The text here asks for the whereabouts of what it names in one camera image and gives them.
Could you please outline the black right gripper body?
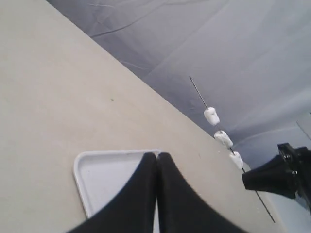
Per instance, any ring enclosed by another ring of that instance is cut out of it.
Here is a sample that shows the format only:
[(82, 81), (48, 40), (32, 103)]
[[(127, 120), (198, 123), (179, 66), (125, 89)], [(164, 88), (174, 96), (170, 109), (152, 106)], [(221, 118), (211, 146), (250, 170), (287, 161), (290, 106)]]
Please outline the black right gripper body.
[(307, 147), (293, 148), (289, 143), (278, 144), (277, 147), (296, 192), (304, 199), (310, 199), (311, 151)]

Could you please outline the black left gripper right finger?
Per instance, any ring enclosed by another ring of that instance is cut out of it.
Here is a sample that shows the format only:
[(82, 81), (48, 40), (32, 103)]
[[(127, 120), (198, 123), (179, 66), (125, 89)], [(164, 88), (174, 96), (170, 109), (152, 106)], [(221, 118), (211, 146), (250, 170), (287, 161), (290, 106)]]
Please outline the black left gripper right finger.
[(243, 233), (211, 208), (184, 179), (171, 155), (157, 157), (157, 208), (161, 233)]

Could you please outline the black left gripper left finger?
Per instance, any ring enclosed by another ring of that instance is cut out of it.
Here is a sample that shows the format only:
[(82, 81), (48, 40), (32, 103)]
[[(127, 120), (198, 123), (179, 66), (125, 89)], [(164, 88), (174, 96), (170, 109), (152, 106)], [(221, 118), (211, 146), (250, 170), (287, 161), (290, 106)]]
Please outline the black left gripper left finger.
[(98, 213), (69, 232), (152, 233), (156, 182), (156, 156), (148, 152), (121, 191)]

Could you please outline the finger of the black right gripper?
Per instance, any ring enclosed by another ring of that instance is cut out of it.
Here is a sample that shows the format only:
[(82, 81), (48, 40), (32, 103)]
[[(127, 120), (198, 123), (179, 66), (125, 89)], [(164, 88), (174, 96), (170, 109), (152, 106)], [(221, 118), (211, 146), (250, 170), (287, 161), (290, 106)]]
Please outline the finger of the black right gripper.
[(295, 197), (293, 174), (280, 155), (242, 174), (245, 189)]

